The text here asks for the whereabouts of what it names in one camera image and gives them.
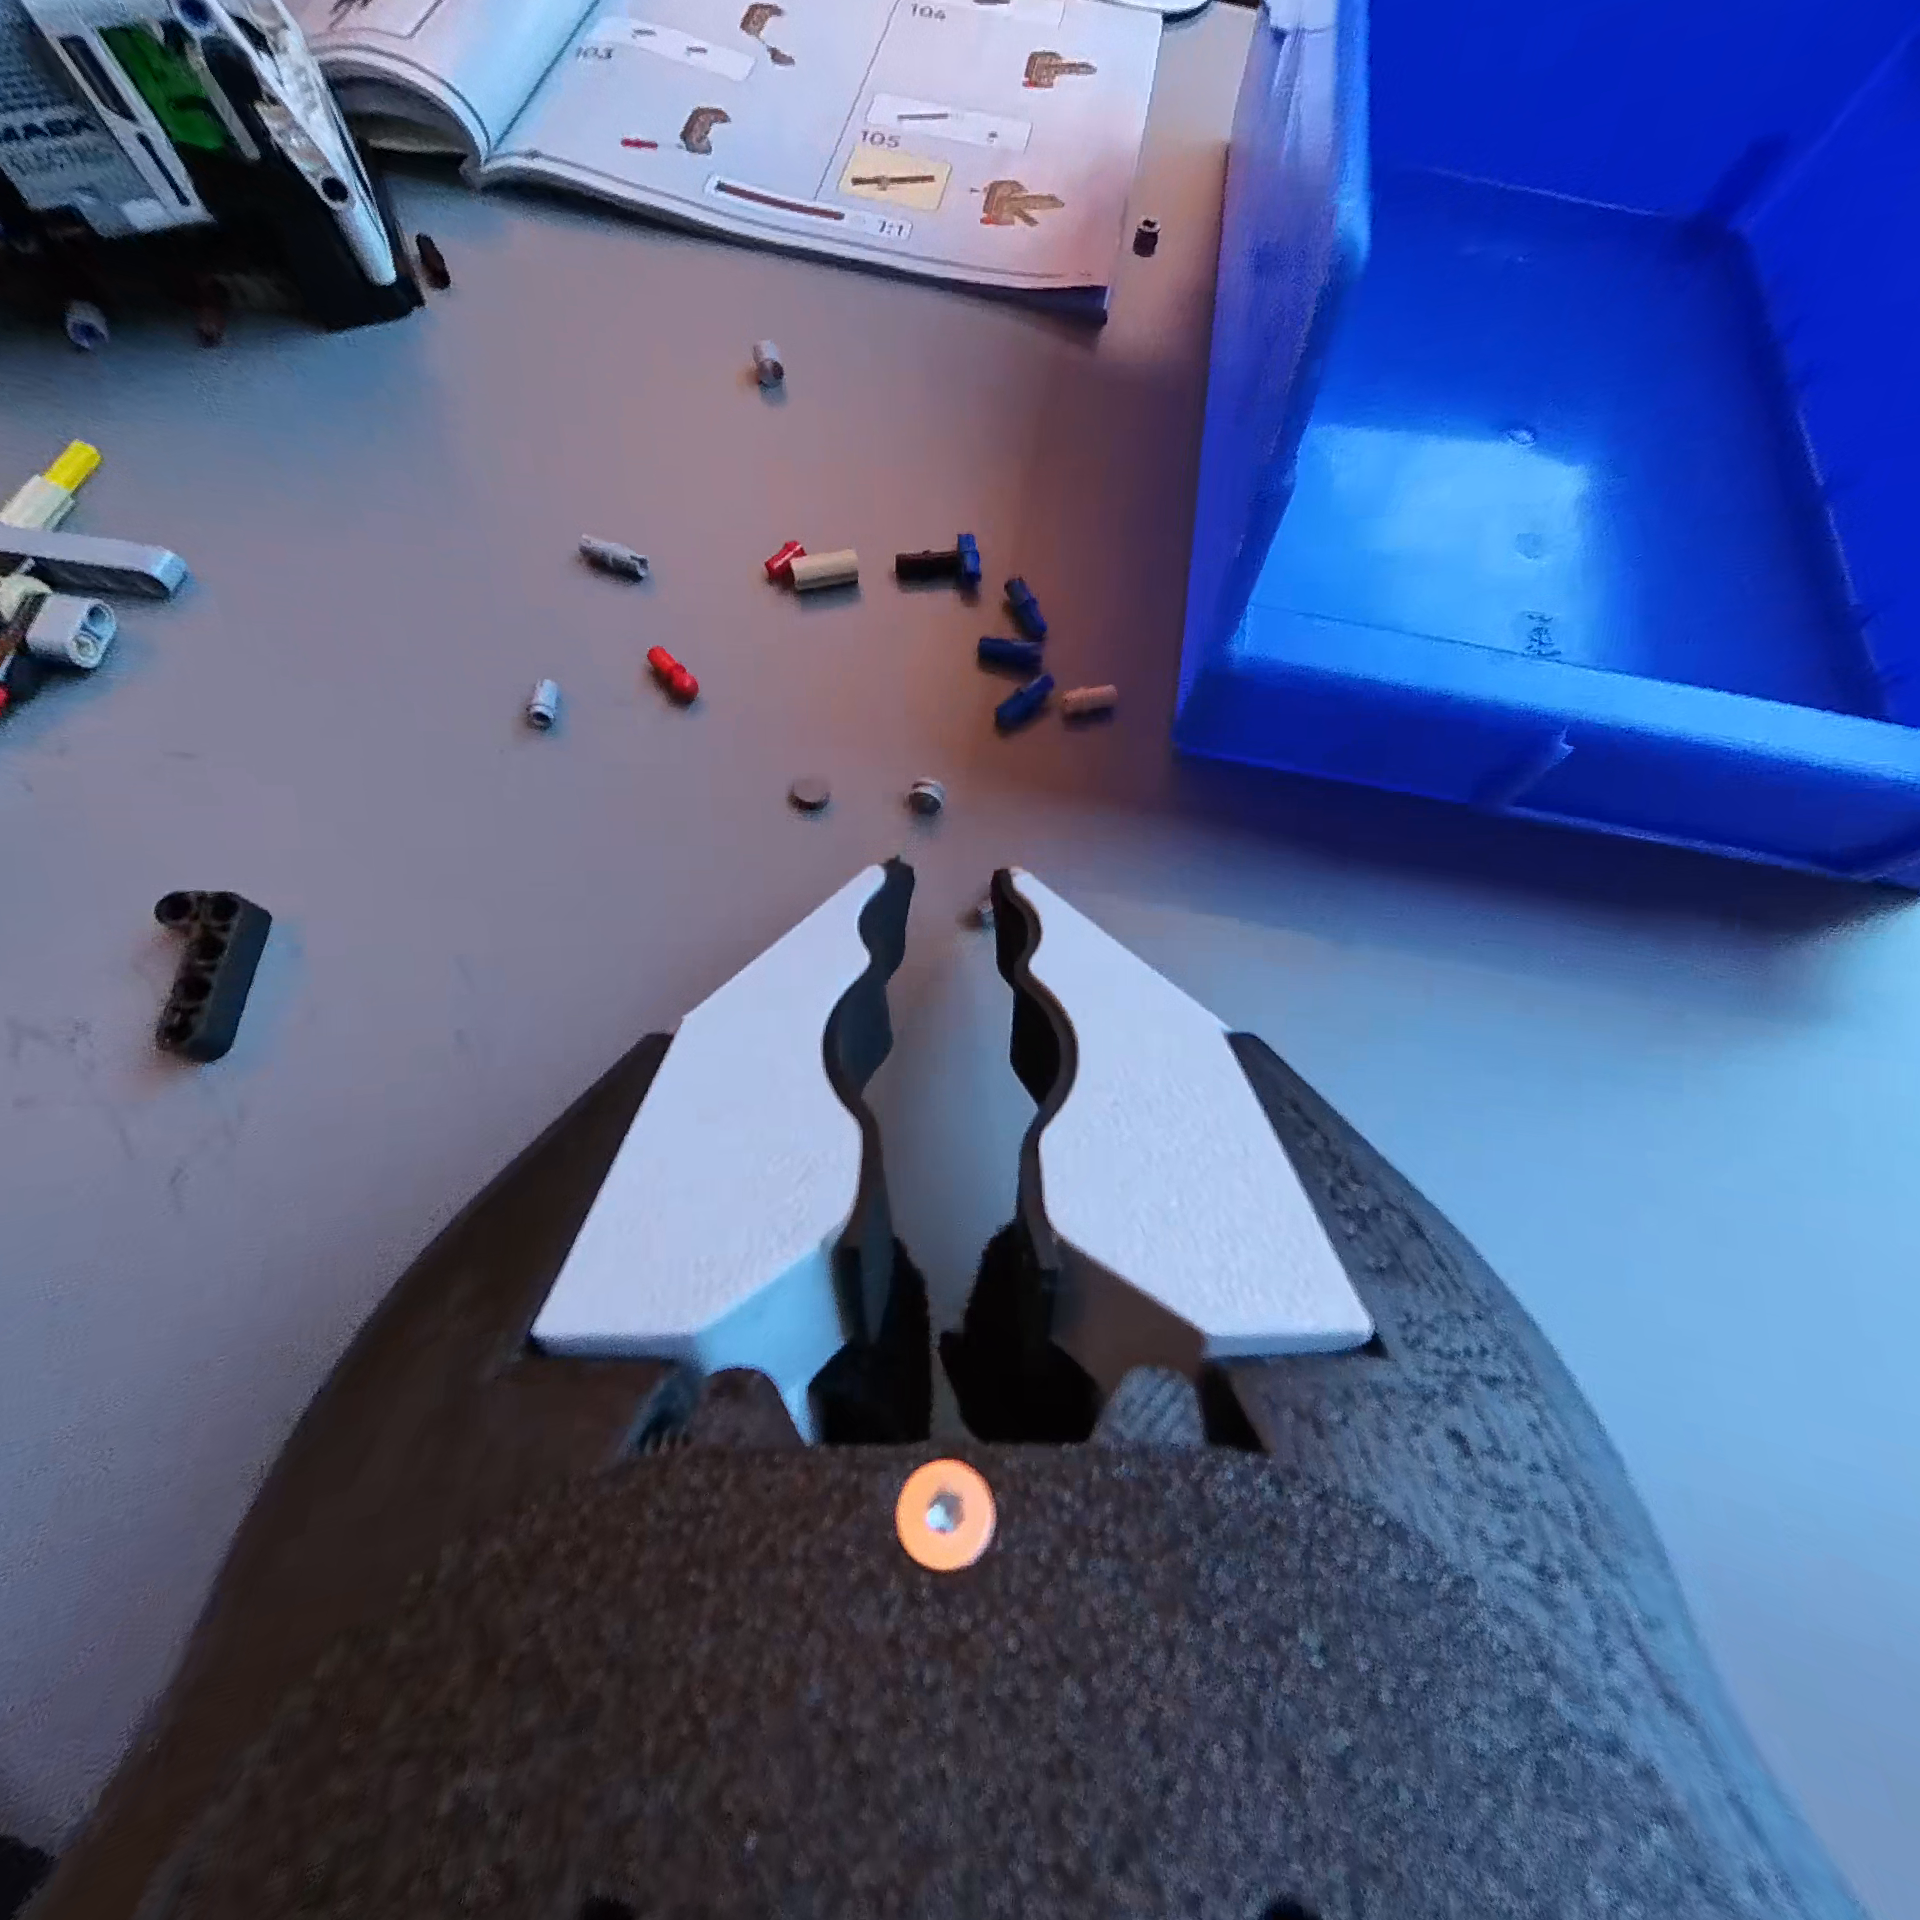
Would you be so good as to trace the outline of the black angled lego beam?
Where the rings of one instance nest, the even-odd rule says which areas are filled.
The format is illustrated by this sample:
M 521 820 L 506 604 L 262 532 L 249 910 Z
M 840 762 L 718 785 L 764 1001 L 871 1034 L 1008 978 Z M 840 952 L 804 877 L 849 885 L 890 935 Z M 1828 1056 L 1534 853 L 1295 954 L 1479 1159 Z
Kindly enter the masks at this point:
M 155 1047 L 192 1065 L 220 1063 L 249 1005 L 273 914 L 234 890 L 184 889 L 163 896 L 154 917 L 184 936 Z

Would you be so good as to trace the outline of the blue plastic bin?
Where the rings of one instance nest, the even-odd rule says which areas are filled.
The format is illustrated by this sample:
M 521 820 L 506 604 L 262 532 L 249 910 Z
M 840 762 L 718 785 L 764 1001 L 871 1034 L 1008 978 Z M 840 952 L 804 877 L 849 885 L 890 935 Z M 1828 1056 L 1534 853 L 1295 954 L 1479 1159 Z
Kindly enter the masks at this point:
M 1262 5 L 1174 743 L 1915 889 L 1915 5 Z

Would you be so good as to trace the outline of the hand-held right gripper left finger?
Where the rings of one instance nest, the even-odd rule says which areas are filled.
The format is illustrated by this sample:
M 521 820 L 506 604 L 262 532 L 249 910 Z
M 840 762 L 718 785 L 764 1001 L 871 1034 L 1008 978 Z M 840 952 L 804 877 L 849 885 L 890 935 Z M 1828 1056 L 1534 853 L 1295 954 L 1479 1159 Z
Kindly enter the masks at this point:
M 683 1014 L 530 1341 L 576 1360 L 756 1372 L 804 1441 L 818 1378 L 875 1352 L 896 1234 L 866 1102 L 918 887 L 857 871 Z

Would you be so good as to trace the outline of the open instruction booklet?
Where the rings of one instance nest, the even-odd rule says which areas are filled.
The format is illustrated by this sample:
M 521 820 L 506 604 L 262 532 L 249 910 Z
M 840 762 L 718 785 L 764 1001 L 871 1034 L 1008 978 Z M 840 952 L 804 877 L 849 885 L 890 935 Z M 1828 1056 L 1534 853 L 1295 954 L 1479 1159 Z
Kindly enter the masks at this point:
M 1096 1 L 290 12 L 370 149 L 1096 324 L 1166 26 Z

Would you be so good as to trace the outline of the white black lego truck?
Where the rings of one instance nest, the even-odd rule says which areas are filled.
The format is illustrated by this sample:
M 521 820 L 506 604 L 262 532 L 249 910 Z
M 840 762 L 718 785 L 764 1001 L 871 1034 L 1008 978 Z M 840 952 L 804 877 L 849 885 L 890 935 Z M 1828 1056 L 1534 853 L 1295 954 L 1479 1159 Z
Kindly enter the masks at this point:
M 419 250 L 289 5 L 2 5 L 4 311 L 83 352 L 124 311 L 409 318 Z

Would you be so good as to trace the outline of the scattered small lego pieces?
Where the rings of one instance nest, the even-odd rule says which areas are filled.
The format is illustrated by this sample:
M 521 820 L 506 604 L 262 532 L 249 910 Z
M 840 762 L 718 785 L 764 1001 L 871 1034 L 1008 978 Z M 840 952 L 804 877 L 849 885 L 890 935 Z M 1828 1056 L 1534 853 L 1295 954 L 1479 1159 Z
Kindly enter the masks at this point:
M 761 340 L 752 344 L 752 372 L 761 391 L 783 391 L 784 358 L 778 343 Z M 585 534 L 578 541 L 578 551 L 585 564 L 611 578 L 634 583 L 648 578 L 648 558 L 627 544 Z M 851 546 L 810 552 L 802 541 L 783 541 L 761 569 L 770 585 L 793 593 L 847 592 L 860 583 L 860 562 Z M 974 604 L 986 578 L 978 538 L 971 529 L 960 529 L 946 548 L 896 552 L 895 578 L 908 588 L 952 585 Z M 1025 578 L 1008 578 L 1001 589 L 1001 600 L 1020 638 L 983 634 L 977 642 L 977 661 L 991 672 L 1008 676 L 1012 684 L 1012 690 L 995 708 L 998 730 L 1012 734 L 1028 726 L 1050 704 L 1058 708 L 1063 721 L 1075 726 L 1106 719 L 1119 705 L 1119 685 L 1089 684 L 1060 690 L 1056 676 L 1047 672 L 1050 626 L 1031 585 Z M 673 649 L 663 645 L 649 647 L 646 672 L 673 704 L 692 705 L 699 700 L 703 688 L 698 676 Z M 556 712 L 558 694 L 543 681 L 527 705 L 527 721 L 530 729 L 546 730 L 556 724 Z M 814 789 L 790 789 L 790 801 L 795 809 L 818 809 L 827 798 Z M 908 785 L 905 801 L 919 818 L 932 818 L 945 804 L 945 790 L 935 781 L 919 780 Z M 998 908 L 986 896 L 967 911 L 967 924 L 974 927 L 991 927 L 995 920 Z

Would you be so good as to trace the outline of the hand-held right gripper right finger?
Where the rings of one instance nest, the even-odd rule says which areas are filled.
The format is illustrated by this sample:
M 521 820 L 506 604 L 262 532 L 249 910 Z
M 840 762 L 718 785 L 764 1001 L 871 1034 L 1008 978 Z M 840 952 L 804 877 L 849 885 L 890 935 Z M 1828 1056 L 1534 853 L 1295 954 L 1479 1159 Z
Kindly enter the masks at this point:
M 988 1249 L 988 1431 L 1090 1433 L 1137 1368 L 1377 1337 L 1231 1031 L 1027 869 L 993 877 L 1011 1065 L 1036 1104 Z

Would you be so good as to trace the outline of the grey black lego gear assembly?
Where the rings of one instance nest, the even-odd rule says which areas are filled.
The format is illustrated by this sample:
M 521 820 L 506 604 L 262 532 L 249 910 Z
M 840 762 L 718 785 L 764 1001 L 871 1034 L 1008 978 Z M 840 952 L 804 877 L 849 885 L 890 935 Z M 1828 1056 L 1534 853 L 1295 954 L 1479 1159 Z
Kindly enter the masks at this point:
M 116 642 L 124 600 L 166 604 L 185 588 L 187 567 L 175 548 L 66 525 L 100 463 L 96 446 L 72 439 L 4 500 L 4 717 L 54 684 L 94 674 Z

